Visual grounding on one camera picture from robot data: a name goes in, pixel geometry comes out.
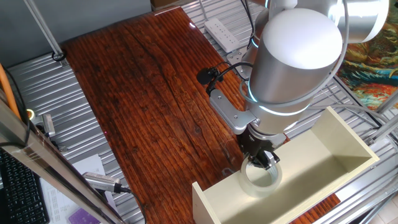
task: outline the orange pole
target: orange pole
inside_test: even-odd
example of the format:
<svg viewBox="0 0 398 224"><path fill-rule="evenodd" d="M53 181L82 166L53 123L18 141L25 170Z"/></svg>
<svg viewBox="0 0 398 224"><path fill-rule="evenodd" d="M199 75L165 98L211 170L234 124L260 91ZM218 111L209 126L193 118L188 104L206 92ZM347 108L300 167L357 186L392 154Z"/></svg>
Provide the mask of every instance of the orange pole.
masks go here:
<svg viewBox="0 0 398 224"><path fill-rule="evenodd" d="M10 83L8 81L7 75L0 63L0 82L2 85L2 88L4 90L4 92L6 93L7 96L7 101L8 101L8 106L10 107L10 109L12 110L12 112L14 112L14 114L21 119L21 116L19 115L18 112L18 107L17 107L17 103L15 102L15 98L14 98L14 94L12 92Z"/></svg>

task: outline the black cable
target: black cable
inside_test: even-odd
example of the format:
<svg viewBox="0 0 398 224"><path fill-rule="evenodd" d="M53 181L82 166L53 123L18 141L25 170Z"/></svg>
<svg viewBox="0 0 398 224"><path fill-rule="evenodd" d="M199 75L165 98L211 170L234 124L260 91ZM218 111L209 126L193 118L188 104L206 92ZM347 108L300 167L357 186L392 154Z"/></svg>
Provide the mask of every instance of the black cable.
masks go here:
<svg viewBox="0 0 398 224"><path fill-rule="evenodd" d="M225 74L227 74L229 71L231 71L232 69L234 69L234 68L236 68L236 67L238 67L238 66L242 66L242 65L244 65L244 66L249 66L249 67L253 67L253 65L252 64L250 64L250 63L248 63L248 62L238 62L238 63L236 63L236 64L233 64L233 65L231 65L231 66L229 66L226 70L224 70L224 71L222 71L219 75L217 75L217 77L216 78L214 78L210 83L209 83L209 85L207 86L207 88L206 88L206 92L207 92L207 94L210 96L210 93L211 93L211 91L213 91L216 87L216 83L218 82L218 81L220 81L221 80L221 78L225 75ZM239 75L239 77L241 77L241 79L242 80L244 80L244 81L249 81L248 79L246 79L246 78L243 78L240 74L239 74L239 72L238 72L238 75Z"/></svg>
<svg viewBox="0 0 398 224"><path fill-rule="evenodd" d="M227 65L229 65L229 66L231 66L231 63L229 63L229 62L220 62L219 64L217 64L215 67L219 67L220 65L222 65L222 64L227 64Z"/></svg>
<svg viewBox="0 0 398 224"><path fill-rule="evenodd" d="M141 200L139 200L139 197L138 197L136 194L134 194L134 193L133 193L129 188L127 188L127 187L121 187L121 188L120 188L120 191L121 191L121 192L125 192L125 193L130 193L130 194L132 194L132 195L137 199L137 202L138 202L139 206L141 207L142 216L144 217L144 223L146 224L146 223L147 223L147 215L146 215L146 213L145 213L145 208L144 208L144 206L143 206Z"/></svg>
<svg viewBox="0 0 398 224"><path fill-rule="evenodd" d="M216 80L219 80L222 76L224 76L227 72L229 72L229 71L231 71L232 69L234 69L234 68L236 68L236 67L238 67L238 66L249 66L249 67L253 67L253 65L251 64L251 63L249 63L249 62L238 62L238 63L236 63L236 64L233 64L233 65L231 65L231 66L229 66L226 70L224 70L224 71L222 71L217 77L216 77ZM238 75L244 80L244 81L249 81L248 79L246 79L246 78L243 78L240 74L239 74L239 72L238 72Z"/></svg>
<svg viewBox="0 0 398 224"><path fill-rule="evenodd" d="M250 21L250 25L251 25L251 34L254 35L254 24L253 24L253 20L251 18L251 13L250 13L250 7L248 4L248 0L244 0L244 2L246 3L246 13L248 14L248 18Z"/></svg>
<svg viewBox="0 0 398 224"><path fill-rule="evenodd" d="M254 35L254 24L253 24L253 20L252 20L252 17L251 17L248 0L244 0L244 2L243 2L243 0L241 0L241 3L243 5L244 10L246 11L246 14L248 15L248 18L249 18L249 21L250 21L250 25L251 25L251 35L250 35L250 39L249 39L249 43L248 43L248 47L247 47L247 49L249 49L249 47L251 45L251 41L252 41L253 35Z"/></svg>
<svg viewBox="0 0 398 224"><path fill-rule="evenodd" d="M26 124L26 135L25 135L25 141L24 141L24 146L19 144L19 143L14 143L14 142L5 142L5 143L0 143L0 147L5 147L5 146L15 146L15 147L19 147L19 148L24 148L27 146L27 142L29 140L29 135L30 135L30 121L29 121L29 117L27 115L27 108L25 105L25 101L22 98L22 94L21 91L19 90L19 87L17 85L17 82L15 81L14 77L11 75L10 71L6 68L4 68L4 71L6 71L6 73L8 73L9 77L11 78L12 82L14 82L15 88L17 89L19 98L21 100L22 103L22 119L24 120L25 124Z"/></svg>

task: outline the wooden table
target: wooden table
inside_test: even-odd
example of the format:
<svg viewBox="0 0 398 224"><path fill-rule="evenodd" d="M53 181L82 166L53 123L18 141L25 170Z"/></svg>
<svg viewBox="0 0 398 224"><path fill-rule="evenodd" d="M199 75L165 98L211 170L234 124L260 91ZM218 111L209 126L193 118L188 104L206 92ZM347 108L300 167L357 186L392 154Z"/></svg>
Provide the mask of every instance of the wooden table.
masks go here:
<svg viewBox="0 0 398 224"><path fill-rule="evenodd" d="M63 47L148 223L194 223L191 184L207 189L243 160L196 80L200 69L223 59L180 7L118 22ZM230 72L217 88L243 109L238 86ZM313 222L337 203L332 195L295 222Z"/></svg>

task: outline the wall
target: wall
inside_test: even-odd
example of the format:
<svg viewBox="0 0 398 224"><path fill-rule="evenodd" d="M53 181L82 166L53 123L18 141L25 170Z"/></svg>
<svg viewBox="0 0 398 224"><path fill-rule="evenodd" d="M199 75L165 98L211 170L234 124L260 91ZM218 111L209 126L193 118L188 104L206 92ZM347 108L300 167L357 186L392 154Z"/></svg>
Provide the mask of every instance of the wall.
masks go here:
<svg viewBox="0 0 398 224"><path fill-rule="evenodd" d="M150 11L150 0L35 0L58 43ZM0 0L0 63L52 52L23 0Z"/></svg>

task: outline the black keyboard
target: black keyboard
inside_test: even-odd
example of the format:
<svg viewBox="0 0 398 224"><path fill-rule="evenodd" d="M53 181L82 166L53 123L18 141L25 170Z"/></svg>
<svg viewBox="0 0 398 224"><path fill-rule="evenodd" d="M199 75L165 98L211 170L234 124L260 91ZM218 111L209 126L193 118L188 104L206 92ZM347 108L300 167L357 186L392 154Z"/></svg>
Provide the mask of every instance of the black keyboard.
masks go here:
<svg viewBox="0 0 398 224"><path fill-rule="evenodd" d="M39 176L0 149L0 223L47 224Z"/></svg>

